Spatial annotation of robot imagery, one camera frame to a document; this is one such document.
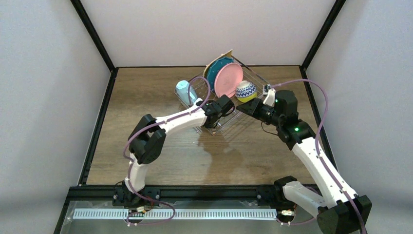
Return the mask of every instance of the cup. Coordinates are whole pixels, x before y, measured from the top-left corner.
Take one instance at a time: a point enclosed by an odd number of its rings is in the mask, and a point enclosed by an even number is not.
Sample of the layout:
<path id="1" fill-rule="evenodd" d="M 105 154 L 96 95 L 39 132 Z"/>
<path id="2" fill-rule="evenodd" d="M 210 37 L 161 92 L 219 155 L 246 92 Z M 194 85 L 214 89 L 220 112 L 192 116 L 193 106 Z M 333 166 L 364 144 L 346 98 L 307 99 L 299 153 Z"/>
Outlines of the cup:
<path id="1" fill-rule="evenodd" d="M 191 102 L 189 102 L 188 99 L 188 87 L 190 86 L 189 82 L 186 80 L 181 80 L 176 84 L 176 93 L 178 94 L 179 98 L 187 105 L 191 106 L 194 104 L 196 99 L 198 99 L 198 96 L 196 95 L 195 90 L 191 87 L 189 90 L 189 96 Z"/>

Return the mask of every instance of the black metal frame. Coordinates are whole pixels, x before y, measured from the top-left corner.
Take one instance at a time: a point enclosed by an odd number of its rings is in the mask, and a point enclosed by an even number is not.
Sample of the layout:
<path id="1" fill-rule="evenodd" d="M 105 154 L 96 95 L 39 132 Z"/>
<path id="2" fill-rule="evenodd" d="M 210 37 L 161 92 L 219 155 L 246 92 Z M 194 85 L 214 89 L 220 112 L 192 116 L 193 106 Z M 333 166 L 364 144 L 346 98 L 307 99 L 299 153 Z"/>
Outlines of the black metal frame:
<path id="1" fill-rule="evenodd" d="M 113 185 L 86 185 L 86 181 L 89 175 L 89 170 L 92 164 L 93 156 L 96 150 L 97 141 L 99 139 L 100 131 L 102 128 L 103 120 L 105 118 L 106 110 L 109 105 L 111 98 L 112 90 L 116 80 L 117 72 L 119 68 L 115 67 L 112 63 L 109 54 L 107 53 L 105 47 L 103 46 L 102 41 L 100 40 L 91 20 L 89 19 L 86 10 L 84 9 L 80 0 L 71 0 L 75 10 L 79 14 L 80 19 L 84 23 L 86 29 L 88 30 L 93 42 L 95 43 L 98 51 L 100 52 L 103 60 L 105 61 L 108 69 L 111 72 L 111 77 L 106 89 L 106 93 L 100 108 L 99 116 L 94 128 L 92 139 L 89 145 L 88 152 L 86 154 L 85 163 L 79 178 L 78 186 L 70 187 L 66 201 L 63 205 L 59 220 L 56 224 L 55 233 L 60 233 L 64 217 L 66 215 L 68 205 L 70 201 L 79 201 L 79 200 L 89 200 L 89 201 L 110 201 L 113 200 Z M 330 27 L 332 26 L 334 20 L 340 12 L 340 9 L 344 5 L 345 0 L 336 0 L 331 9 L 327 19 L 325 20 L 319 34 L 317 35 L 316 40 L 314 41 L 310 51 L 308 52 L 304 62 L 299 66 L 301 76 L 303 79 L 308 79 L 306 70 L 314 58 L 317 50 L 319 49 L 321 43 L 326 37 Z M 317 108 L 316 101 L 314 99 L 313 92 L 309 83 L 305 82 L 305 89 L 307 91 L 308 98 L 317 122 L 317 125 L 320 124 L 321 117 Z M 327 135 L 324 129 L 321 130 L 321 141 L 324 146 L 324 151 L 327 157 L 330 159 L 334 167 L 336 163 L 333 158 L 333 154 L 328 143 Z M 161 200 L 166 202 L 174 202 L 177 200 L 257 200 L 257 191 L 265 186 L 273 185 L 243 185 L 243 186 L 156 186 L 156 185 L 147 185 L 145 188 L 152 190 L 160 191 L 162 194 Z M 317 189 L 315 184 L 309 184 L 306 186 L 313 187 Z"/>

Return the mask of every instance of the white wall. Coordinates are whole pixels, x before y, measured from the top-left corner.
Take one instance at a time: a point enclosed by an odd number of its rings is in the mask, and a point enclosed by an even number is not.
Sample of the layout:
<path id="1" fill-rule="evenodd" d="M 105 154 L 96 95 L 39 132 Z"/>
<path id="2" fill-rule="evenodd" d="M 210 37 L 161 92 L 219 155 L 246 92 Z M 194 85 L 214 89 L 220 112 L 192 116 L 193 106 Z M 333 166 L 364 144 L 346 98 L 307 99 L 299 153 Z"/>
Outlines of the white wall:
<path id="1" fill-rule="evenodd" d="M 373 203 L 369 233 L 413 229 L 412 22 L 411 0 L 347 1 L 307 70 L 340 173 Z"/>
<path id="2" fill-rule="evenodd" d="M 70 1 L 0 15 L 0 233 L 52 233 L 110 74 Z"/>
<path id="3" fill-rule="evenodd" d="M 83 0 L 115 66 L 302 64 L 334 0 Z"/>

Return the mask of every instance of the white ruler strip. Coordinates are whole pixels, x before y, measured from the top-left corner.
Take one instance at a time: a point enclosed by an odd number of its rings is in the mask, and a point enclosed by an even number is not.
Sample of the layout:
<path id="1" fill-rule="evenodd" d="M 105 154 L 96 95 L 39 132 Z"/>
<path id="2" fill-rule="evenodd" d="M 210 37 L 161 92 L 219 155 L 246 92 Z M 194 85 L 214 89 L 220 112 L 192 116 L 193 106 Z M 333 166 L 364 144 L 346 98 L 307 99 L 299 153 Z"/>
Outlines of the white ruler strip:
<path id="1" fill-rule="evenodd" d="M 126 219 L 129 209 L 77 208 L 73 219 Z M 170 209 L 153 209 L 145 214 L 131 216 L 130 219 L 166 219 L 171 217 Z M 252 219 L 275 220 L 275 209 L 176 209 L 173 219 Z"/>

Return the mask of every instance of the pink plate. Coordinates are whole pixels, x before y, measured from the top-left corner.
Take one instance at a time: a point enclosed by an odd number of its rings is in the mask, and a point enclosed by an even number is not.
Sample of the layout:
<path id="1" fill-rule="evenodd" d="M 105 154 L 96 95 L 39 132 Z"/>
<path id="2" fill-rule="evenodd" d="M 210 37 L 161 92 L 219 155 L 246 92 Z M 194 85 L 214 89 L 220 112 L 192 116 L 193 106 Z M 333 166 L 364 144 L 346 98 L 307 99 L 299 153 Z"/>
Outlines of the pink plate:
<path id="1" fill-rule="evenodd" d="M 227 95 L 229 98 L 234 96 L 237 85 L 243 80 L 243 68 L 237 63 L 225 65 L 217 74 L 214 88 L 215 93 L 220 98 Z"/>

